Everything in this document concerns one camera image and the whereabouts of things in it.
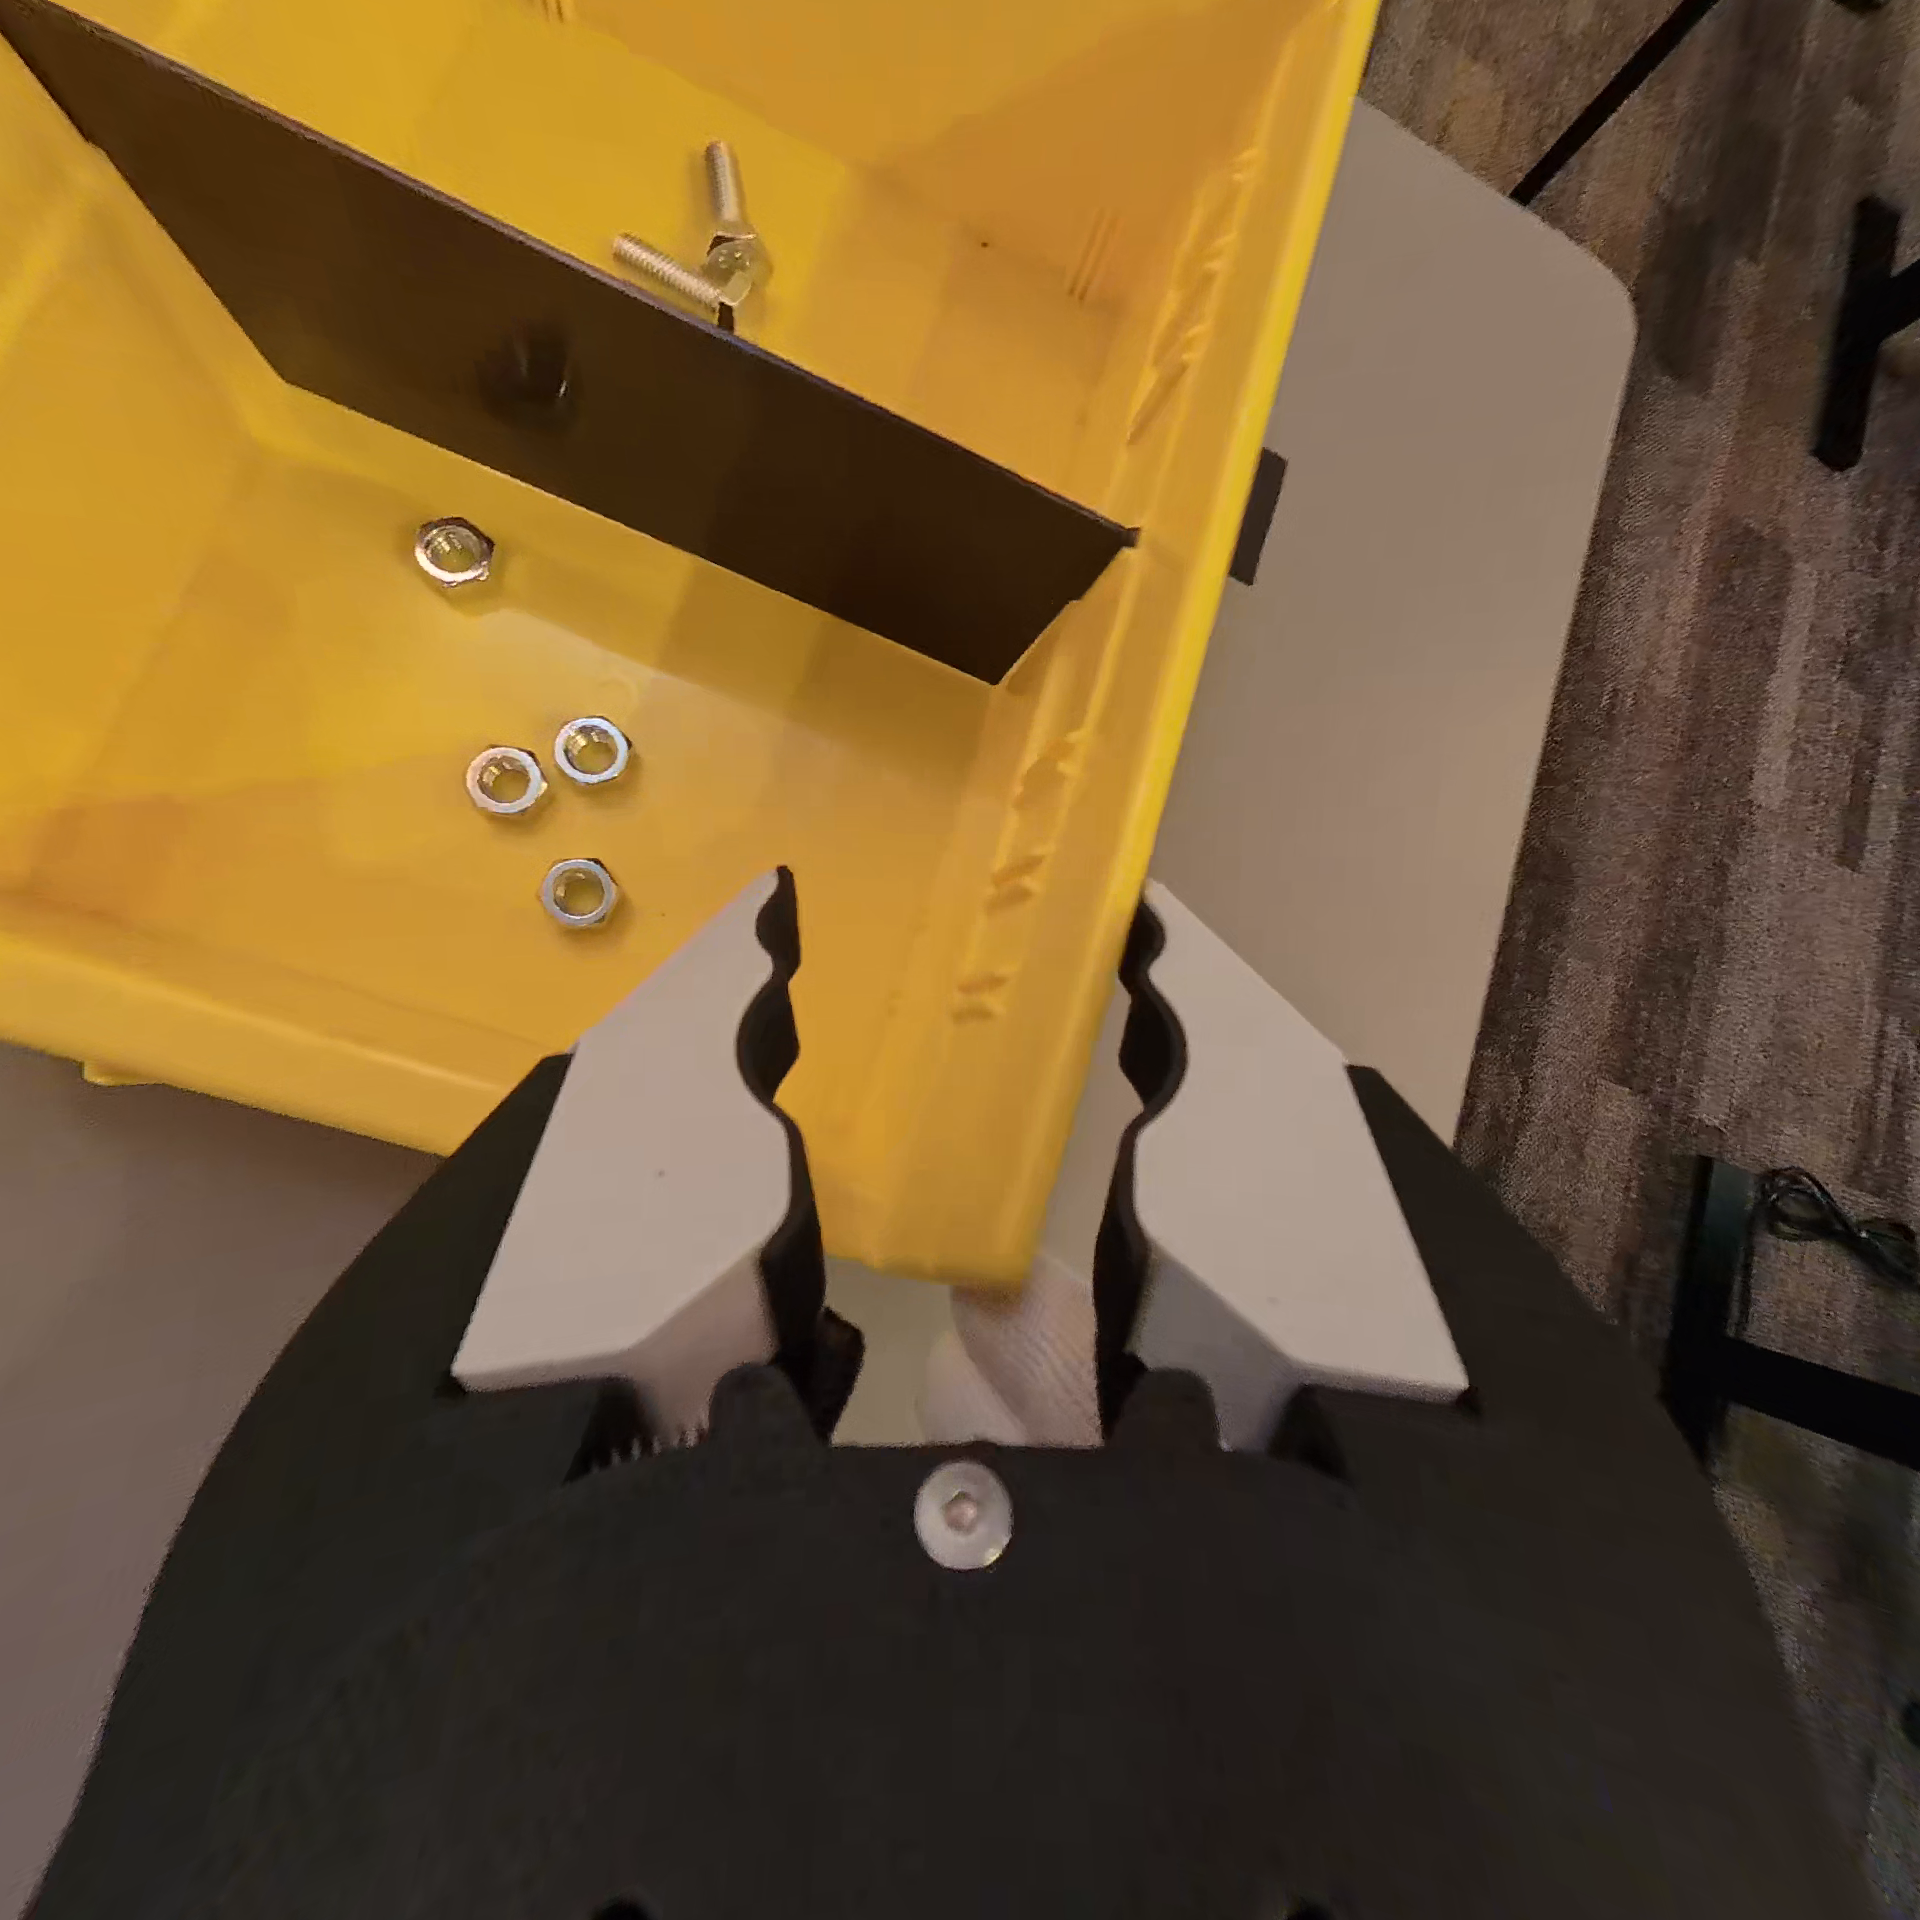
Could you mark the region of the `thin black metal bar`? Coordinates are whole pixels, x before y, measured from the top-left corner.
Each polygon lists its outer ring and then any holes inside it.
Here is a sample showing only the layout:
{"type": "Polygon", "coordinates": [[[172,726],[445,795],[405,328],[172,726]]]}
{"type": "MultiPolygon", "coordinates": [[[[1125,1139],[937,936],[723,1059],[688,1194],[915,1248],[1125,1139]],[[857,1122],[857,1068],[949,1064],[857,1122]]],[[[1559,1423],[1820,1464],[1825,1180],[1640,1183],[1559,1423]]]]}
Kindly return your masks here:
{"type": "Polygon", "coordinates": [[[1638,42],[1620,66],[1595,95],[1572,114],[1568,126],[1526,168],[1519,180],[1509,188],[1505,200],[1528,209],[1569,162],[1582,155],[1611,120],[1653,81],[1653,75],[1683,49],[1683,43],[1716,9],[1716,2],[1676,2],[1663,19],[1638,42]]]}

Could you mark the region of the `silver hex bolt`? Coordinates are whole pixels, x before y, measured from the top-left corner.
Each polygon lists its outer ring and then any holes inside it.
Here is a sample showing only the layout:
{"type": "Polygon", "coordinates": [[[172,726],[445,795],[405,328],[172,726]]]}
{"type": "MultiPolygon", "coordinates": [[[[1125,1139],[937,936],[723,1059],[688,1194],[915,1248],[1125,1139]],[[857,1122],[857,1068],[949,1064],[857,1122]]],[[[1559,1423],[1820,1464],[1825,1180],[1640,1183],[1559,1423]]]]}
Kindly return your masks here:
{"type": "Polygon", "coordinates": [[[615,266],[643,282],[651,292],[671,297],[723,332],[735,329],[735,288],[732,282],[723,283],[705,271],[695,271],[624,232],[613,235],[611,251],[615,266]]]}
{"type": "Polygon", "coordinates": [[[771,279],[772,258],[750,218],[744,184],[726,139],[705,142],[703,176],[710,206],[703,271],[719,288],[732,290],[735,299],[744,299],[771,279]]]}

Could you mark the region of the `black bin divider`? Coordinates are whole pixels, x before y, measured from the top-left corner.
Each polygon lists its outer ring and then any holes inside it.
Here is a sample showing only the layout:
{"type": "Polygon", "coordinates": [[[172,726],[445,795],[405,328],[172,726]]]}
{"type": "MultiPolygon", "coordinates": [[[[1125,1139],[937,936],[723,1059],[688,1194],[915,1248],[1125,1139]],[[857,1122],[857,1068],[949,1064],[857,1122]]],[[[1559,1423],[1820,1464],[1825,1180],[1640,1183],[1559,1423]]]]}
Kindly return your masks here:
{"type": "Polygon", "coordinates": [[[69,8],[5,39],[303,394],[988,684],[1139,544],[69,8]]]}

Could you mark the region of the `yellow plastic bin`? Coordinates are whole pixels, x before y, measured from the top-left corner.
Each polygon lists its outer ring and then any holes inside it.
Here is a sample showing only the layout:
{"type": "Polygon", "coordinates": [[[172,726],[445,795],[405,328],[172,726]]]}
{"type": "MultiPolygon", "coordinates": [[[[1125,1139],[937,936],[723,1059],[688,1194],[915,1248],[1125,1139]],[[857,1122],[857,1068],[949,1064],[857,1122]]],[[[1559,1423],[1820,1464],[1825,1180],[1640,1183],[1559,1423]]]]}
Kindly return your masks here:
{"type": "Polygon", "coordinates": [[[451,1152],[785,866],[827,1251],[1017,1281],[1381,8],[61,8],[703,322],[611,243],[703,271],[723,138],[734,337],[1139,544],[988,684],[295,390],[5,39],[5,1039],[451,1152]]]}

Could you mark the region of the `person's right hand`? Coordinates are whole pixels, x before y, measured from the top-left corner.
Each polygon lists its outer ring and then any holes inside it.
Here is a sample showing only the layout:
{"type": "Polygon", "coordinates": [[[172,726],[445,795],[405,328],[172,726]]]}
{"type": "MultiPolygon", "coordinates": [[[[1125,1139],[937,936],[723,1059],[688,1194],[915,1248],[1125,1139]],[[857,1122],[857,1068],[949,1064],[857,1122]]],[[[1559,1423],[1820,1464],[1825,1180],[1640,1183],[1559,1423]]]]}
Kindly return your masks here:
{"type": "Polygon", "coordinates": [[[929,1444],[1097,1450],[1089,1281],[1039,1251],[1022,1287],[957,1287],[918,1393],[929,1444]]]}

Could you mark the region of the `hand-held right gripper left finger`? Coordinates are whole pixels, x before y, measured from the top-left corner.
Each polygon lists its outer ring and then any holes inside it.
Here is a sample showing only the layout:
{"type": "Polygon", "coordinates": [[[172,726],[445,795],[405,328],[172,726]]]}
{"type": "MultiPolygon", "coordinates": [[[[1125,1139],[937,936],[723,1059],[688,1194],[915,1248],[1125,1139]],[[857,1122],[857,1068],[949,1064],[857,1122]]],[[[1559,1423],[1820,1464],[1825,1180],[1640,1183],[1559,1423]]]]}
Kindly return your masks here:
{"type": "Polygon", "coordinates": [[[615,1380],[656,1444],[710,1423],[742,1366],[807,1372],[824,1247],[800,1128],[800,900],[755,878],[590,1026],[496,1244],[460,1387],[615,1380]]]}

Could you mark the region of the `black metal frame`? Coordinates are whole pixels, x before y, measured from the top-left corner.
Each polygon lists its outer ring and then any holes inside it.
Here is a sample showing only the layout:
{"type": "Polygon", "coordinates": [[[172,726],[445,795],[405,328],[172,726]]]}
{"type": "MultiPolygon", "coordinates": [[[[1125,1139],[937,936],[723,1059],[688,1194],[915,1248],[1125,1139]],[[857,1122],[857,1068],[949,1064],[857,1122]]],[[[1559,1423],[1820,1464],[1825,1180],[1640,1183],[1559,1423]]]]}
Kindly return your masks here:
{"type": "Polygon", "coordinates": [[[1915,1296],[1915,1232],[1903,1223],[1851,1215],[1803,1169],[1752,1172],[1725,1160],[1695,1160],[1662,1366],[1662,1399],[1688,1452],[1708,1471],[1725,1416],[1742,1409],[1915,1472],[1915,1393],[1759,1346],[1747,1335],[1763,1236],[1829,1247],[1869,1281],[1915,1296]]]}

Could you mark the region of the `black table edge clip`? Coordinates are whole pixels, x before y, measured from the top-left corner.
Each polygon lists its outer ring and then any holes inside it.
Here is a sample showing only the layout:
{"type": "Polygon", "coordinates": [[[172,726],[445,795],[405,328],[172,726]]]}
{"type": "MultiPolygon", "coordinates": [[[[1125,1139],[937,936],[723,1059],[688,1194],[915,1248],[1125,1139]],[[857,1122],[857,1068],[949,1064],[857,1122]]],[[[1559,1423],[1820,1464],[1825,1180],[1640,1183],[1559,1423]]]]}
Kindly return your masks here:
{"type": "Polygon", "coordinates": [[[1265,447],[1260,449],[1229,561],[1229,580],[1236,586],[1256,584],[1264,548],[1286,483],[1286,466],[1289,465],[1280,454],[1265,447]]]}

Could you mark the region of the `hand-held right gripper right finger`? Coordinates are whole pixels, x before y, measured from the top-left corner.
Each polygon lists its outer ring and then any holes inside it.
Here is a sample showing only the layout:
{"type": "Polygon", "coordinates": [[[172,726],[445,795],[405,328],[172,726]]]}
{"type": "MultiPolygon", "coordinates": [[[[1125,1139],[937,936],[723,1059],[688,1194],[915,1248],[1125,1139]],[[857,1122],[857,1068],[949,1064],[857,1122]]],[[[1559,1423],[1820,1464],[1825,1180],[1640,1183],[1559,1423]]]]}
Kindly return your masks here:
{"type": "Polygon", "coordinates": [[[1092,1256],[1105,1439],[1149,1375],[1196,1378],[1215,1440],[1264,1452],[1305,1387],[1470,1387],[1342,1050],[1167,887],[1120,953],[1120,1132],[1092,1256]]]}

